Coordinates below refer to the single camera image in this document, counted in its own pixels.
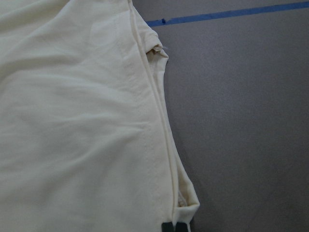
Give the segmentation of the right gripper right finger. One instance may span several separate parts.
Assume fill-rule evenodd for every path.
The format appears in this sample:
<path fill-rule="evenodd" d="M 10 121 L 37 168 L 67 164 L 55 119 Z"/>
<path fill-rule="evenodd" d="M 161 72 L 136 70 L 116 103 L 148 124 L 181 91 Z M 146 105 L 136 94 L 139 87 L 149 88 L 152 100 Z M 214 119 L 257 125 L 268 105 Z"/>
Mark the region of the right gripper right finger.
<path fill-rule="evenodd" d="M 189 232 L 188 225 L 185 222 L 177 222 L 176 232 Z"/>

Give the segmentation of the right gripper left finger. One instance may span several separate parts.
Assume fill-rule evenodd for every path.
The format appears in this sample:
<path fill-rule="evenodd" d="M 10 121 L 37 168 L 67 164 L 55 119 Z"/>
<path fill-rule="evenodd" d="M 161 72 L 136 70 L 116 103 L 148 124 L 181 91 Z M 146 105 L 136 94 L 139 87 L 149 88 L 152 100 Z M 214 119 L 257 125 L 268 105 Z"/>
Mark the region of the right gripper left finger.
<path fill-rule="evenodd" d="M 161 224 L 162 232 L 173 232 L 173 223 L 172 222 L 164 222 Z"/>

